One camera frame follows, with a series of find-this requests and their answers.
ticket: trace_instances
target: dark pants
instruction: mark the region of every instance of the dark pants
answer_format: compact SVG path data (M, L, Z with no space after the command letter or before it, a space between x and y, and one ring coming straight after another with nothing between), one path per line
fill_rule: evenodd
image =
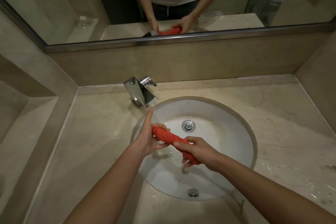
M198 2L199 0L195 0L177 6L165 6L152 3L152 6L156 20L168 21L179 20L182 19L184 16L187 16L195 9Z

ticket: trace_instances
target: mirror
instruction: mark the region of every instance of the mirror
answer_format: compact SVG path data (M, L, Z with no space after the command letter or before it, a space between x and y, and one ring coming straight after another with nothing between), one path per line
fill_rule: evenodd
M336 14L335 0L6 1L48 45L151 36L157 30L161 35L322 23Z

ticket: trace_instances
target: white oval sink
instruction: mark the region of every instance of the white oval sink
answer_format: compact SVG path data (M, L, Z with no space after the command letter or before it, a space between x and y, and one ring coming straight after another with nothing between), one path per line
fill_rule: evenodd
M253 168L257 157L257 143L249 124L237 112L224 104L202 97L177 97L153 107L152 123L166 124L179 137L202 137L217 151ZM143 116L134 128L133 140L138 136ZM182 123L191 120L195 130L187 133ZM234 187L220 174L208 170L204 164L183 168L182 154L170 145L147 156L139 173L157 190L186 200L209 200L225 196ZM190 197L188 190L198 190Z

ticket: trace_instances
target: chrome faucet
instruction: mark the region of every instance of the chrome faucet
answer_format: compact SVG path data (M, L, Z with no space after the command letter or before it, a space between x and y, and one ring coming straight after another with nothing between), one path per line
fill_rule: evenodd
M131 96L132 103L137 108L142 106L147 108L149 107L149 103L155 99L155 96L148 89L146 89L150 85L153 85L154 87L157 86L156 82L154 82L148 76L145 76L140 81L138 81L135 77L132 77L124 83L128 94Z

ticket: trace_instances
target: sink drain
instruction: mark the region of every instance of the sink drain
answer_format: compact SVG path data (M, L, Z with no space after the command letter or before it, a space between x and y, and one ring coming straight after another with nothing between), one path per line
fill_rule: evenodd
M195 130L195 124L191 120L186 120L182 123L182 129L184 132L190 133Z
M198 196L198 190L197 189L188 189L188 195L191 197L197 197Z

